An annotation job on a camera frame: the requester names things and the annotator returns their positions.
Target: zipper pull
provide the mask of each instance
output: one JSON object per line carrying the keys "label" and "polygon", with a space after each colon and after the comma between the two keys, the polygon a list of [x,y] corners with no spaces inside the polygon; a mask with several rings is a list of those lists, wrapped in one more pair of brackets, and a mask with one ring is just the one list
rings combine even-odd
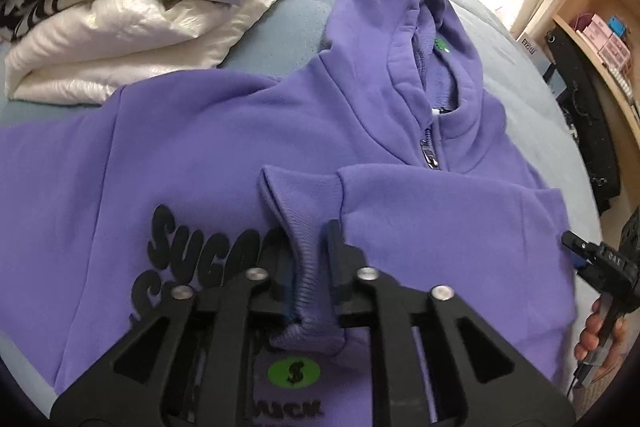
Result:
{"label": "zipper pull", "polygon": [[422,155],[424,156],[425,161],[427,162],[427,166],[430,169],[438,169],[440,168],[440,164],[438,160],[436,160],[436,156],[434,155],[431,147],[427,140],[420,140],[420,148],[422,149]]}

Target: silver bolt head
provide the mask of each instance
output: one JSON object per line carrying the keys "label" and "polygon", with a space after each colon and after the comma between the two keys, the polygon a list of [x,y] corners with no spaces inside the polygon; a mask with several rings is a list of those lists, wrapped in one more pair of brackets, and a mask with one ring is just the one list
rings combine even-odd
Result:
{"label": "silver bolt head", "polygon": [[358,270],[357,276],[358,276],[358,279],[360,279],[361,281],[374,281],[378,277],[380,277],[380,272],[375,268],[366,266]]}
{"label": "silver bolt head", "polygon": [[264,281],[269,277],[269,272],[264,268],[250,268],[246,272],[244,272],[246,278],[250,281]]}
{"label": "silver bolt head", "polygon": [[453,291],[453,288],[450,286],[436,286],[433,290],[431,290],[431,295],[433,295],[434,299],[438,301],[448,301],[453,297],[456,293]]}
{"label": "silver bolt head", "polygon": [[191,286],[174,286],[171,288],[171,296],[178,301],[184,301],[193,297],[193,288]]}

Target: hand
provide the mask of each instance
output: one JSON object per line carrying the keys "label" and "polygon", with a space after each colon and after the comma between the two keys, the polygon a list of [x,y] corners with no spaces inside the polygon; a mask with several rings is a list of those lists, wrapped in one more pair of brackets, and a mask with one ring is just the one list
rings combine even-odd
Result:
{"label": "hand", "polygon": [[[584,357],[587,356],[587,353],[598,347],[598,332],[602,328],[602,324],[604,322],[604,317],[600,317],[597,313],[600,309],[600,299],[596,300],[591,307],[591,311],[593,314],[587,318],[585,321],[585,328],[582,330],[580,334],[580,342],[576,344],[574,349],[574,356],[578,361],[584,360]],[[628,320],[624,318],[619,318],[616,321],[616,325],[613,328],[612,337],[613,343],[611,344],[611,349],[609,350],[609,354],[605,359],[604,363],[597,370],[596,374],[593,377],[593,380],[597,380],[600,377],[606,375],[611,369],[613,369],[618,360],[620,359],[620,354],[622,354],[622,349],[626,344],[626,334],[628,331]]]}

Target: black tool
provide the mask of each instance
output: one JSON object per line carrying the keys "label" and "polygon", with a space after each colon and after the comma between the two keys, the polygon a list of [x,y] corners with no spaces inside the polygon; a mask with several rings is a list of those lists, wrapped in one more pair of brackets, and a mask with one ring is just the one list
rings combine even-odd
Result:
{"label": "black tool", "polygon": [[[374,427],[574,424],[569,401],[451,288],[399,285],[344,244],[338,221],[326,250],[338,323],[370,328]],[[284,325],[292,266],[284,237],[223,288],[173,288],[58,398],[54,425],[252,426],[260,332]]]}
{"label": "black tool", "polygon": [[626,222],[620,235],[620,248],[584,241],[573,232],[562,234],[562,243],[587,261],[578,275],[600,294],[599,314],[604,318],[598,334],[598,347],[578,363],[574,383],[587,386],[607,358],[611,333],[618,318],[640,307],[640,207]]}

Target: green label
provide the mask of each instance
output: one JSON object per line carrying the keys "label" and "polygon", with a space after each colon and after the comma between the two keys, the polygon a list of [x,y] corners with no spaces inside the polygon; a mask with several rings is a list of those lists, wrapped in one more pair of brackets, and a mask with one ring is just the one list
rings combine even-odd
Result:
{"label": "green label", "polygon": [[302,389],[318,381],[320,366],[305,357],[278,360],[267,372],[269,381],[283,389]]}
{"label": "green label", "polygon": [[444,39],[441,39],[440,37],[436,37],[434,44],[436,48],[438,48],[441,52],[449,53],[449,49],[447,48],[447,43],[444,41]]}

